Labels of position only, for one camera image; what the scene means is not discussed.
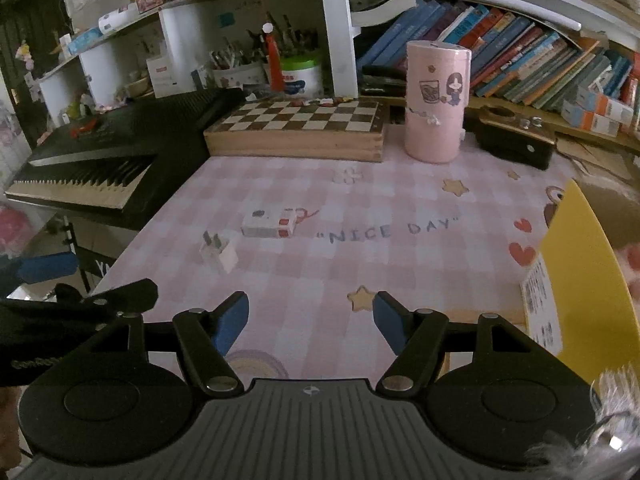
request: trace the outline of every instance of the checkered pattern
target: checkered pattern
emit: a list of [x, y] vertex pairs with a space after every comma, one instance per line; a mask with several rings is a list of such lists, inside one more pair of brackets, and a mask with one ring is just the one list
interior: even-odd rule
[[212, 126], [210, 132], [247, 130], [330, 130], [381, 132], [381, 107], [376, 102], [350, 101], [331, 107], [292, 106], [290, 101], [247, 103]]
[[[452, 163], [423, 164], [404, 153], [401, 135], [402, 126], [389, 127], [381, 164], [210, 158], [133, 240], [98, 290], [151, 278], [159, 299], [145, 314], [148, 321], [212, 308], [244, 290], [251, 313], [234, 350], [267, 352], [293, 379], [368, 377], [375, 384], [391, 364], [394, 356], [371, 313], [351, 311], [347, 294], [361, 285], [455, 320], [486, 311], [523, 319], [519, 283], [526, 270], [508, 247], [538, 246], [550, 203], [546, 187], [563, 187], [574, 174], [571, 164], [555, 155], [542, 172], [498, 160], [472, 136]], [[508, 177], [509, 170], [520, 179]], [[334, 182], [344, 171], [362, 178]], [[444, 192], [445, 179], [461, 180], [469, 192], [460, 198]], [[282, 202], [308, 216], [292, 238], [239, 235], [238, 266], [225, 276], [202, 263], [205, 229], [239, 232], [247, 213]], [[514, 227], [521, 218], [531, 223], [530, 234]], [[412, 234], [409, 224], [420, 232]]]

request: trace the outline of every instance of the pink cylindrical container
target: pink cylindrical container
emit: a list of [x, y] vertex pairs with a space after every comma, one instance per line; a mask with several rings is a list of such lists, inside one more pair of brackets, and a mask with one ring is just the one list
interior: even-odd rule
[[450, 162], [460, 151], [469, 104], [471, 51], [441, 41], [410, 41], [407, 61], [404, 148], [424, 162]]

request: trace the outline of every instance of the red heart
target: red heart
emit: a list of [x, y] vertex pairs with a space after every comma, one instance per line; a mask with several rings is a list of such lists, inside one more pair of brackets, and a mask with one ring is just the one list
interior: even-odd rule
[[516, 229], [520, 229], [520, 231], [524, 231], [526, 233], [531, 232], [531, 222], [526, 218], [521, 218], [520, 220], [516, 220], [513, 225], [516, 226]]
[[527, 246], [523, 249], [520, 244], [512, 242], [509, 244], [509, 254], [514, 260], [516, 260], [519, 266], [527, 267], [536, 257], [536, 250], [531, 246]]

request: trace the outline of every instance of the table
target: table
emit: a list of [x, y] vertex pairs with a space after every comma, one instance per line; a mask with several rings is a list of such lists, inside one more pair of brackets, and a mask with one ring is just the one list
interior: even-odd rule
[[[366, 377], [393, 361], [369, 310], [348, 294], [387, 290], [407, 308], [474, 322], [497, 312], [524, 323], [520, 280], [546, 232], [550, 197], [574, 176], [554, 155], [547, 171], [499, 160], [472, 135], [448, 165], [402, 149], [386, 128], [382, 163], [210, 158], [140, 231], [100, 282], [101, 292], [150, 278], [159, 289], [146, 321], [217, 306], [235, 290], [250, 301], [228, 359], [243, 381]], [[199, 254], [204, 230], [240, 231], [260, 208], [289, 205], [293, 238], [238, 237], [238, 266], [215, 275]], [[177, 370], [166, 356], [155, 359]]]

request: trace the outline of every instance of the chess board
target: chess board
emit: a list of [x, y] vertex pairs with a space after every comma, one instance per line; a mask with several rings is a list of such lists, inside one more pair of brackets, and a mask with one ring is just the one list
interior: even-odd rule
[[246, 103], [208, 128], [215, 155], [296, 156], [380, 162], [382, 106], [374, 101]]

